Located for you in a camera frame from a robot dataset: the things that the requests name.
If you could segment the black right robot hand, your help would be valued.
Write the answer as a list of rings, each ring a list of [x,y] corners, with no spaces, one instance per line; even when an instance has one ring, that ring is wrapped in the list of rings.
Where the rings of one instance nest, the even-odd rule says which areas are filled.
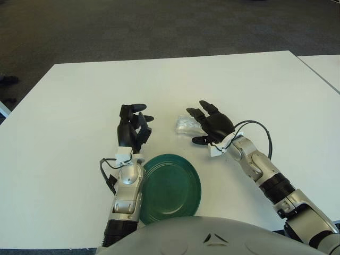
[[[187,108],[186,111],[201,125],[207,135],[194,137],[192,142],[197,145],[208,145],[210,143],[220,143],[226,136],[235,131],[231,120],[222,114],[216,106],[204,100],[199,101],[208,116],[198,108]]]

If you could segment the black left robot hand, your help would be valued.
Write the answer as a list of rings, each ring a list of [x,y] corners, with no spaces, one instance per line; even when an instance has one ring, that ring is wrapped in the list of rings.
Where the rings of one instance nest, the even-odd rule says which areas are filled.
[[[148,122],[154,120],[153,116],[143,115],[147,108],[145,104],[122,105],[120,110],[120,123],[117,127],[118,145],[131,147],[134,154],[138,154],[143,144],[149,139],[152,129]]]

